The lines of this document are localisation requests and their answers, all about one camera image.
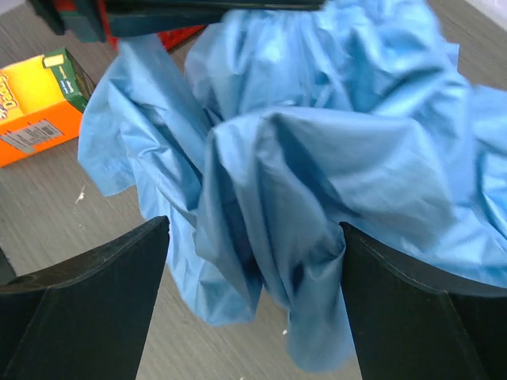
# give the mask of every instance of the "barcode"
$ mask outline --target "barcode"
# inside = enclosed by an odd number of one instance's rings
[[[45,143],[61,135],[62,132],[53,124],[49,123],[47,120],[42,120],[39,123],[29,125],[23,129],[0,135],[0,139],[25,154],[31,154],[35,152],[33,149],[34,146]]]

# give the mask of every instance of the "blue cloth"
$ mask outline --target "blue cloth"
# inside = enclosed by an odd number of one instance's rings
[[[105,195],[136,184],[145,218],[169,216],[167,264],[196,315],[251,321],[264,286],[297,365],[331,370],[353,351],[341,221],[507,287],[507,95],[456,63],[423,1],[232,11],[185,79],[156,37],[122,41],[78,159]]]

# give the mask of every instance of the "white debris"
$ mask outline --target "white debris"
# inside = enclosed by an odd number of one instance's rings
[[[84,185],[82,186],[82,189],[81,189],[81,192],[79,193],[78,198],[76,199],[75,204],[78,204],[80,200],[85,199],[85,187],[86,187],[86,185],[84,184]]]

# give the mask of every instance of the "wood grain surface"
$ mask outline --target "wood grain surface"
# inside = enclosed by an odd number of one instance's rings
[[[474,82],[506,88],[505,30],[467,1],[430,4],[445,35],[462,44],[460,70]],[[115,56],[106,44],[54,36],[26,5],[0,16],[0,67],[61,46],[95,81]],[[180,66],[188,48],[174,54]],[[71,141],[0,169],[0,246],[18,275],[103,244],[142,222],[135,189],[104,198],[76,162],[76,152],[77,142]],[[83,186],[85,197],[76,203]],[[285,323],[285,312],[263,297],[254,323],[210,328],[188,311],[166,271],[138,378],[360,379],[355,360],[335,374],[297,370],[284,351]]]

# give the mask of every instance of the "gray wooden table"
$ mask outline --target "gray wooden table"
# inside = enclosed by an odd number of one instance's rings
[[[462,44],[462,72],[474,82],[505,88],[505,29],[469,1],[431,4],[446,35]],[[54,36],[27,6],[0,16],[0,67],[61,46],[69,48],[95,81],[115,56],[105,44]],[[180,65],[187,50],[174,55]],[[135,189],[104,198],[76,162],[76,152],[77,142],[71,141],[0,169],[0,246],[18,275],[103,244],[142,222]],[[83,186],[85,198],[76,204]],[[284,351],[285,321],[284,311],[264,297],[253,324],[207,327],[184,306],[166,271],[138,378],[360,379],[355,360],[336,374],[297,370]]]

